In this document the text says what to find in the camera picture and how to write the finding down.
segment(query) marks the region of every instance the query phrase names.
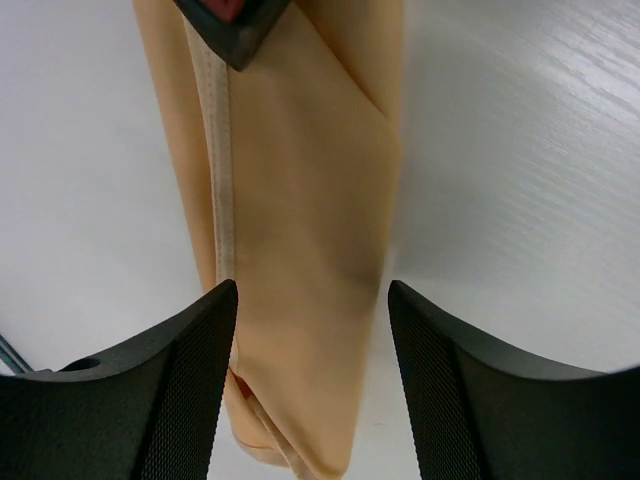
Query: beige garment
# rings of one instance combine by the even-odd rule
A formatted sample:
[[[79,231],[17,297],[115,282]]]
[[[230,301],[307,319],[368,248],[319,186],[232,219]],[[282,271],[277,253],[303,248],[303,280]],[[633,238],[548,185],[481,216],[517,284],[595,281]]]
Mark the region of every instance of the beige garment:
[[[238,282],[237,440],[339,479],[400,166],[402,2],[292,2],[242,73],[171,2],[134,3],[203,287]]]

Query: white surface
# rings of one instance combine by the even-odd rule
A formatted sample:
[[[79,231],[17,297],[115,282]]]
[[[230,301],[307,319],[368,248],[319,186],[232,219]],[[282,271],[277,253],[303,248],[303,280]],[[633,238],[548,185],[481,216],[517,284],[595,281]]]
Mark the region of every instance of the white surface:
[[[640,357],[637,2],[410,0],[394,276],[520,346]],[[59,368],[200,293],[129,0],[0,2],[0,330]],[[221,420],[212,478],[290,479]],[[348,480],[418,478],[384,309]]]
[[[544,356],[640,360],[640,2],[411,0],[398,270]]]

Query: textured gripper pad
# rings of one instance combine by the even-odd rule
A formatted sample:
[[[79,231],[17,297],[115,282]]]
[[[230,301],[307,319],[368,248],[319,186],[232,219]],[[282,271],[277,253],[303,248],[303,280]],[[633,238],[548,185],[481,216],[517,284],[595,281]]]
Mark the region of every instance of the textured gripper pad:
[[[395,283],[389,313],[422,479],[486,480],[453,343]]]
[[[229,364],[237,295],[221,304],[173,346],[143,460],[142,480],[204,480]]]

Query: fabric fold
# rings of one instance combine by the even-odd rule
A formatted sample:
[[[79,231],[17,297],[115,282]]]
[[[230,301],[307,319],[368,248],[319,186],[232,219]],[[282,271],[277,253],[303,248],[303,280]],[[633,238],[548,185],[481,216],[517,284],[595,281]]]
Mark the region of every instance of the fabric fold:
[[[340,479],[401,160],[402,2],[293,2],[242,73],[216,67],[188,27],[180,45],[190,49],[167,46],[158,38],[163,22],[150,20],[161,14],[148,10],[179,22],[177,9],[135,3],[169,144],[205,137],[204,157],[202,148],[189,158],[173,148],[172,156],[203,284],[221,270],[238,283],[225,390],[234,433],[254,457],[288,465],[300,479]],[[175,105],[184,93],[177,82],[158,80],[170,76],[161,67],[172,55],[192,61],[189,95],[201,107],[190,113]],[[184,58],[174,61],[185,67]],[[215,99],[225,97],[220,108]],[[167,128],[184,115],[200,122],[194,131]],[[198,199],[208,205],[190,203],[183,158],[206,174],[209,197]],[[213,253],[197,248],[205,230]]]

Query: black plastic part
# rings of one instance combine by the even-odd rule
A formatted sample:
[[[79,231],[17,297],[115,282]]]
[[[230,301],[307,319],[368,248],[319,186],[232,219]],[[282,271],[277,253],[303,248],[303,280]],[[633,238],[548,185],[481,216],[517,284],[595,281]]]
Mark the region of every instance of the black plastic part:
[[[227,281],[60,372],[0,376],[0,478],[204,480],[236,309]]]
[[[226,23],[200,0],[174,0],[204,42],[234,70],[244,70],[289,5],[290,0],[247,0],[240,15]]]
[[[424,480],[640,478],[640,368],[530,354],[397,281],[389,312]]]

